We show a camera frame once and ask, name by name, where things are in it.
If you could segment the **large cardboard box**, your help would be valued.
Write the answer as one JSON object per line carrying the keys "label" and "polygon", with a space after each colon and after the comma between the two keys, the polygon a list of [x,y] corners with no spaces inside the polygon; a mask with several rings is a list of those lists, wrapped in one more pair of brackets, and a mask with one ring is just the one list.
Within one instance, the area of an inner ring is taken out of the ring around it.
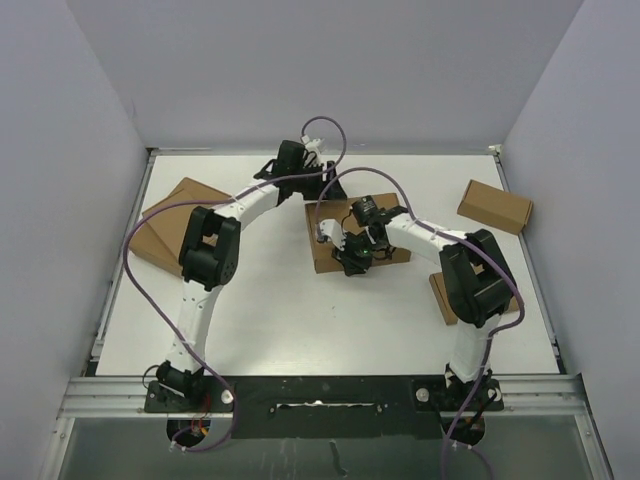
{"label": "large cardboard box", "polygon": [[[375,194],[373,196],[376,205],[379,208],[390,209],[399,205],[396,193]],[[351,205],[358,200],[358,197],[348,198],[347,200],[329,200],[323,201],[319,209],[319,219],[334,219],[341,222],[344,217],[349,214]],[[332,257],[334,245],[328,241],[327,243],[319,243],[316,237],[316,218],[315,218],[315,202],[305,204],[305,215],[308,227],[308,233],[311,244],[311,252],[314,263],[314,269],[317,274],[329,272],[344,272],[342,265]],[[372,262],[373,267],[386,266],[392,264],[407,263],[411,259],[411,252],[406,249],[396,250],[390,258],[384,259],[383,253],[375,253]]]}

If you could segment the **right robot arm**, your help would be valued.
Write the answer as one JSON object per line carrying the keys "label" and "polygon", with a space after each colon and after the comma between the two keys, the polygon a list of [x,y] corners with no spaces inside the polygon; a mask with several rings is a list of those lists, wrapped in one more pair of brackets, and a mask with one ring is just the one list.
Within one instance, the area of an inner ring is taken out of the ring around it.
{"label": "right robot arm", "polygon": [[360,275],[372,266],[377,253],[389,255],[404,249],[440,266],[449,307],[457,317],[456,341],[445,367],[444,394],[456,408],[477,401],[477,381],[486,375],[486,344],[515,298],[511,270],[492,233],[450,231],[423,222],[408,208],[379,207],[364,196],[349,208],[359,233],[346,230],[337,220],[316,226],[317,240],[333,244],[332,257],[347,276]]}

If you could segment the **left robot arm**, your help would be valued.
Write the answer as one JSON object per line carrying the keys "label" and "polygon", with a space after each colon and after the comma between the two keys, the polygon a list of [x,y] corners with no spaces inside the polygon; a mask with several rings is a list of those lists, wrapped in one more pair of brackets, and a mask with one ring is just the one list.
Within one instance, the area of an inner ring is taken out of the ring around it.
{"label": "left robot arm", "polygon": [[224,285],[236,273],[242,229],[295,193],[317,200],[336,176],[336,163],[321,161],[324,141],[303,135],[285,140],[277,156],[257,172],[245,189],[218,208],[194,208],[179,253],[182,304],[177,333],[156,377],[169,401],[182,411],[204,396],[206,339],[213,309]]}

